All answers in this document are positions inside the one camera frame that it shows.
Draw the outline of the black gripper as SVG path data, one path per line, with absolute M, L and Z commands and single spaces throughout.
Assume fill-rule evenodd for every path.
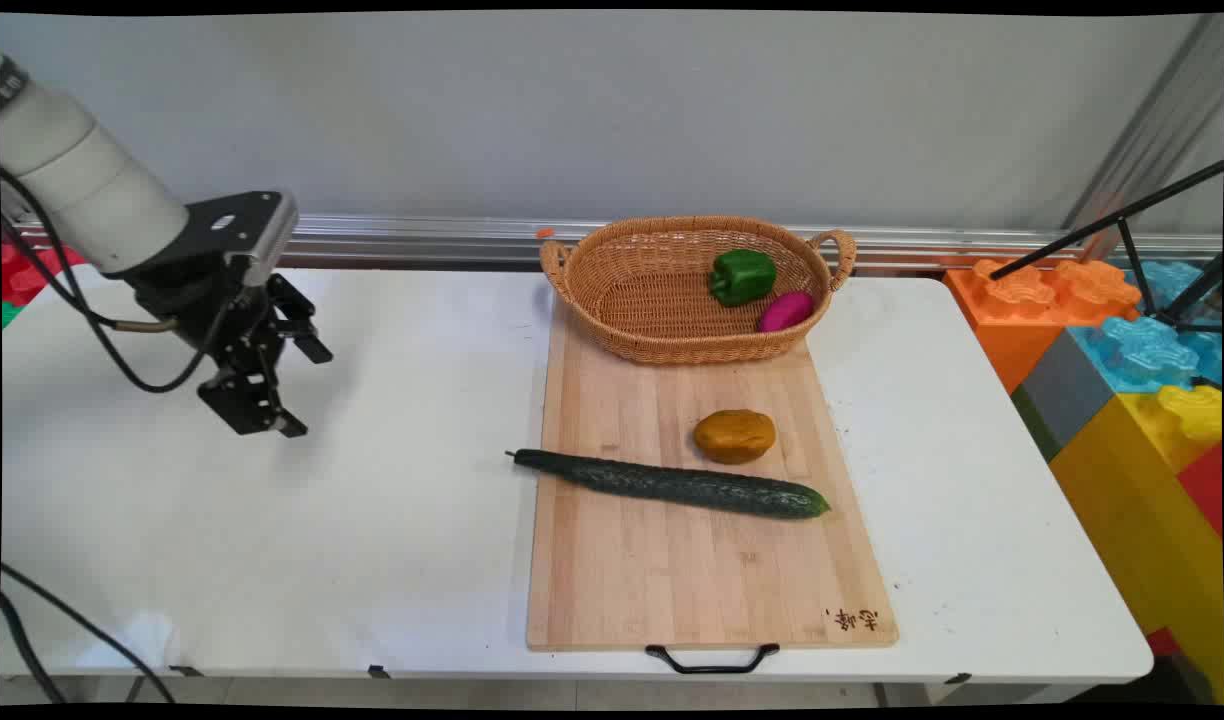
M 247 263 L 177 263 L 124 274 L 122 282 L 155 320 L 176 320 L 174 333 L 188 347 L 218 354 L 215 375 L 197 396 L 234 433 L 297 438 L 308 429 L 278 391 L 284 340 L 315 364 L 330 362 L 334 354 L 312 323 L 315 304 L 283 276 L 269 276 Z

